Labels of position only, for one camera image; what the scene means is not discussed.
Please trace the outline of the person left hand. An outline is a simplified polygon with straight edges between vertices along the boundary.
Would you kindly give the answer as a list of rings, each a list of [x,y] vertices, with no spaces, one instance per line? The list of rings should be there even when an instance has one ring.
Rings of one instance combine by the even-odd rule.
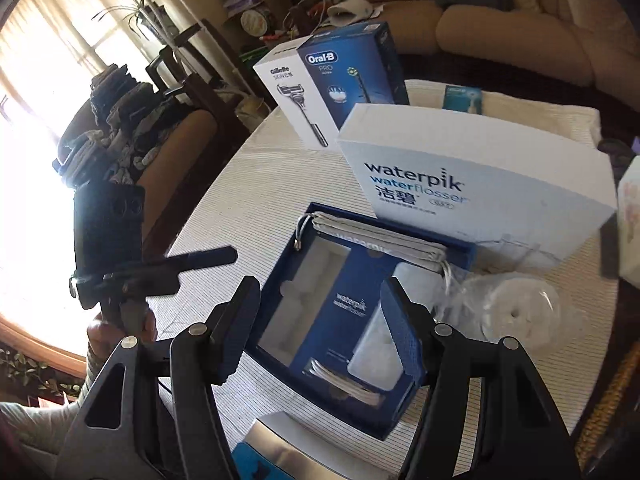
[[[87,375],[96,376],[119,341],[126,335],[120,328],[104,321],[102,315],[98,314],[89,324],[87,336]],[[153,342],[156,341],[156,337],[156,317],[153,311],[148,309],[145,313],[142,330],[137,334],[137,338],[142,342]]]

